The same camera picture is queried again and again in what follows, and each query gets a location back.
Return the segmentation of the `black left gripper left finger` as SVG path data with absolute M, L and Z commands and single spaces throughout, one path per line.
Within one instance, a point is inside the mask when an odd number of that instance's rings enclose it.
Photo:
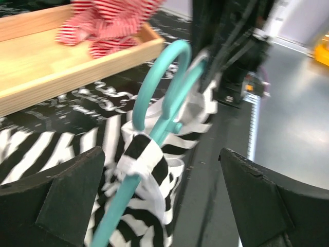
M 94 147 L 1 186 L 1 246 L 82 246 L 103 172 Z

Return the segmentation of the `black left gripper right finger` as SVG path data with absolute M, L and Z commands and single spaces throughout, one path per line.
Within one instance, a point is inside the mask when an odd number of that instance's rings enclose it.
M 243 246 L 328 246 L 328 190 L 231 149 L 218 159 Z

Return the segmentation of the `black white striped tank top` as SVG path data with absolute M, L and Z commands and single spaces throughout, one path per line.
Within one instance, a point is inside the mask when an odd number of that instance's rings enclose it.
M 81 134 L 1 131 L 1 246 L 170 246 L 186 150 L 211 127 L 209 60 L 168 46 L 134 108 Z

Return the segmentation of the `teal hanger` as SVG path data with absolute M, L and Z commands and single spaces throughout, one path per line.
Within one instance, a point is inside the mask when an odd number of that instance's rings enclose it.
M 195 59 L 191 57 L 191 45 L 186 41 L 177 40 L 167 46 L 155 60 L 142 83 L 132 111 L 132 125 L 136 136 L 145 134 L 145 122 L 150 120 L 156 121 L 149 137 L 157 147 L 162 145 L 168 134 L 180 132 L 182 123 L 178 120 L 179 111 L 204 72 L 209 50 L 204 48 Z M 162 76 L 174 60 L 178 61 L 178 68 L 165 96 L 155 104 L 150 104 Z M 126 157 L 125 162 L 125 177 L 93 236 L 92 246 L 107 246 L 138 185 L 150 176 L 146 172 L 147 161 Z

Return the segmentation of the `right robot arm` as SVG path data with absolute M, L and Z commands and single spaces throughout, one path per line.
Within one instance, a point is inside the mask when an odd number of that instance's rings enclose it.
M 273 44 L 288 1 L 194 1 L 218 112 L 176 246 L 328 246 L 328 69 Z

